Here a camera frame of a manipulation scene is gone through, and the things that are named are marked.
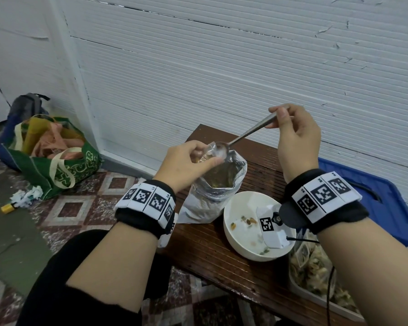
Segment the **forearm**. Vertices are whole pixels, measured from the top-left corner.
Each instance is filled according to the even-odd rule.
[[[138,312],[157,241],[150,232],[117,223],[66,284],[101,302]]]
[[[338,277],[371,325],[408,325],[408,250],[367,218],[318,234]]]

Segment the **blue plastic crate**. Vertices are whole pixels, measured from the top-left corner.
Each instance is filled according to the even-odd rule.
[[[319,167],[327,173],[336,171],[345,180],[375,192],[382,202],[379,202],[377,197],[375,198],[368,190],[355,187],[363,196],[361,203],[369,211],[370,218],[402,244],[408,246],[408,207],[393,183],[321,158],[319,158]]]

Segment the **right hand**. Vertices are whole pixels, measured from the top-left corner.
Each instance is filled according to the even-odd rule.
[[[283,104],[269,108],[277,119],[266,128],[279,128],[278,158],[287,183],[307,170],[319,168],[321,129],[302,106]]]

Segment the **hand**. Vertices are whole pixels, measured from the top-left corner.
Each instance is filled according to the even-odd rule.
[[[278,158],[287,183],[307,170],[319,168],[321,130],[302,106],[283,104],[269,108],[277,119],[266,128],[279,128]]]
[[[200,141],[170,147],[153,179],[169,185],[175,193],[190,186],[198,177],[223,163],[223,159],[219,157],[210,158],[202,163],[193,163],[191,156],[201,155],[206,147],[207,145]]]

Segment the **wrist strap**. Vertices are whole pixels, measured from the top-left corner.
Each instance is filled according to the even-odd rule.
[[[309,228],[314,234],[339,222],[357,222],[369,216],[362,196],[337,173],[309,170],[291,181],[284,192],[279,216],[291,228]]]
[[[140,230],[149,231],[157,238],[169,233],[174,219],[176,197],[163,182],[148,180],[133,185],[115,205],[118,221]]]

